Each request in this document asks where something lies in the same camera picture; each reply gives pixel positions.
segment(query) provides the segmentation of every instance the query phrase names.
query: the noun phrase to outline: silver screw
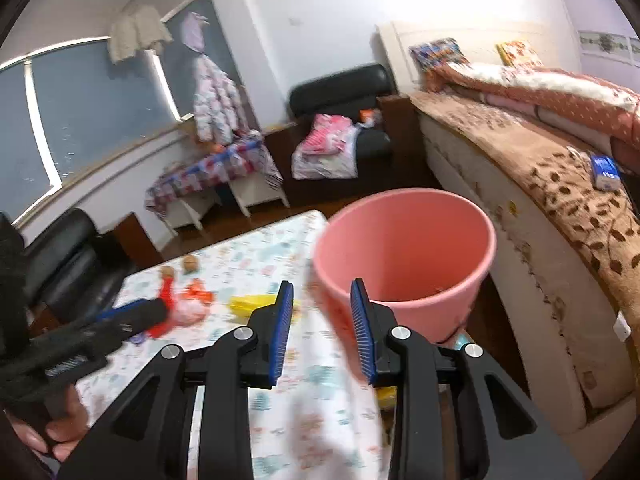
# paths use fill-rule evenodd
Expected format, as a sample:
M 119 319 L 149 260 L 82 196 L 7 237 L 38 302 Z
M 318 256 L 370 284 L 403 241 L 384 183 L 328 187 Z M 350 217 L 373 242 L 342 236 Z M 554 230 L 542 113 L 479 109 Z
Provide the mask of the silver screw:
M 411 330 L 405 326 L 395 326 L 391 329 L 391 335 L 396 339 L 409 339 Z
M 165 359 L 174 359 L 180 355 L 180 347 L 178 345 L 167 345 L 160 351 L 160 355 Z
M 234 337 L 243 341 L 249 339 L 254 334 L 254 331 L 247 326 L 240 326 L 234 330 Z
M 465 354 L 467 354 L 469 357 L 480 357 L 483 353 L 484 350 L 482 350 L 482 347 L 475 343 L 471 343 L 465 346 Z

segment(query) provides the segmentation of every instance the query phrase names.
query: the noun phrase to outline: black leather sofa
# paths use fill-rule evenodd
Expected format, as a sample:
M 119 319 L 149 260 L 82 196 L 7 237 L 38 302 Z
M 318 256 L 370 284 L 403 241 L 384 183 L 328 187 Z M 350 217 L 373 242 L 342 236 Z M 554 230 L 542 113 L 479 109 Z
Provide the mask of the black leather sofa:
M 358 135 L 357 178 L 295 180 L 291 175 L 291 155 L 308 135 L 316 114 L 342 115 L 359 123 L 361 110 L 379 108 L 378 98 L 392 93 L 391 79 L 380 64 L 309 81 L 291 91 L 289 108 L 295 122 L 265 136 L 265 144 L 283 177 L 283 188 L 291 205 L 308 205 L 393 187 L 392 142 L 380 128 L 363 130 Z
M 111 308 L 136 266 L 113 235 L 98 234 L 81 209 L 59 216 L 25 249 L 24 293 L 34 313 L 46 306 L 61 324 Z

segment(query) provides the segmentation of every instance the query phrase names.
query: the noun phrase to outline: checkered cloth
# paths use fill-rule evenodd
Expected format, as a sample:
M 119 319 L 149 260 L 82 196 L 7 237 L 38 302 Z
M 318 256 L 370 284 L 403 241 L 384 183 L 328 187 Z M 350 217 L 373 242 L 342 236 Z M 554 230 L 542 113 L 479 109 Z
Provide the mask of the checkered cloth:
M 236 137 L 223 153 L 207 155 L 186 168 L 161 176 L 146 190 L 145 207 L 163 218 L 170 202 L 254 171 L 263 173 L 273 189 L 282 185 L 280 172 L 264 145 L 262 134 L 256 130 Z

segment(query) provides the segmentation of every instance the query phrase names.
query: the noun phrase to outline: blue patterned pillow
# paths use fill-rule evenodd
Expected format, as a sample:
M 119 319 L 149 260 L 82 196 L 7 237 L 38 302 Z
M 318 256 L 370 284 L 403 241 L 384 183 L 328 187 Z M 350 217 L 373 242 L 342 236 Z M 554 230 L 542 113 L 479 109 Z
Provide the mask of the blue patterned pillow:
M 444 63 L 469 63 L 453 38 L 415 45 L 409 49 L 422 70 L 429 70 Z

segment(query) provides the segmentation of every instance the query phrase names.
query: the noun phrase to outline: blue tissue pack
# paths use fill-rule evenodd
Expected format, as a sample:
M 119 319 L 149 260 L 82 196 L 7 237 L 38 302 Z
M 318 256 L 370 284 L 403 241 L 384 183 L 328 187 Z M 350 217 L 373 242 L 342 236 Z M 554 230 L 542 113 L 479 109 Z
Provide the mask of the blue tissue pack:
M 616 163 L 608 156 L 591 155 L 593 187 L 600 191 L 613 191 L 622 187 Z

